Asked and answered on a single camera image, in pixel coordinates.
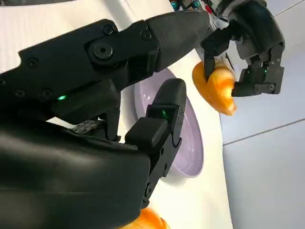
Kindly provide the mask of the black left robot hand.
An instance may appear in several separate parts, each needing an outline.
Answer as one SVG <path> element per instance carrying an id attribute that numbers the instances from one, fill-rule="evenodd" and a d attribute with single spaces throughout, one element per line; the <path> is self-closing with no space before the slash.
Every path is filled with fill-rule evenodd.
<path id="1" fill-rule="evenodd" d="M 222 0 L 212 13 L 226 19 L 228 26 L 216 29 L 201 42 L 204 49 L 204 73 L 208 79 L 215 67 L 215 57 L 235 41 L 239 57 L 248 64 L 231 95 L 246 97 L 279 94 L 284 75 L 281 66 L 285 40 L 264 0 Z"/>

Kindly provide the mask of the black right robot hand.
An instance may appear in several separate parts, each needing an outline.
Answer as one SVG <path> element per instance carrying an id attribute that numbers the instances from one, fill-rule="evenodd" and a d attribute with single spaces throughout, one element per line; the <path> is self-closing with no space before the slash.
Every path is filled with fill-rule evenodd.
<path id="1" fill-rule="evenodd" d="M 209 16 L 118 31 L 103 19 L 19 52 L 0 76 L 0 226 L 116 229 L 148 206 L 182 143 L 185 81 L 167 79 L 120 143 L 121 91 L 188 54 Z"/>

